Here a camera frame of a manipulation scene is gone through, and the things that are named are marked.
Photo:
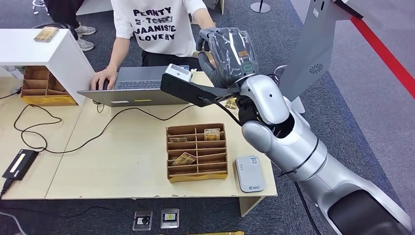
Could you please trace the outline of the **person's right hand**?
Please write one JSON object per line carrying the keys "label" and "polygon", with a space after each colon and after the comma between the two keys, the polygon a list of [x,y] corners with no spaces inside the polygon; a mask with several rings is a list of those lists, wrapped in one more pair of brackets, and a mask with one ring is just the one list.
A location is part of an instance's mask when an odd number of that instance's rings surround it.
{"label": "person's right hand", "polygon": [[91,90],[103,90],[107,82],[106,89],[113,89],[117,78],[117,67],[108,66],[102,71],[97,72],[91,80]]}

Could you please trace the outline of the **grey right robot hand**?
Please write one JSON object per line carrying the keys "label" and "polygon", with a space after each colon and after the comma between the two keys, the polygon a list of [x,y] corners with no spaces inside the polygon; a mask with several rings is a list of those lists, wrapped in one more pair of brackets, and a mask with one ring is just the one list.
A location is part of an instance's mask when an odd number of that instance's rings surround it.
{"label": "grey right robot hand", "polygon": [[[240,79],[259,73],[250,36],[237,27],[200,30],[196,50],[199,65],[214,87],[228,88]],[[215,68],[206,55],[209,52],[216,63]]]}

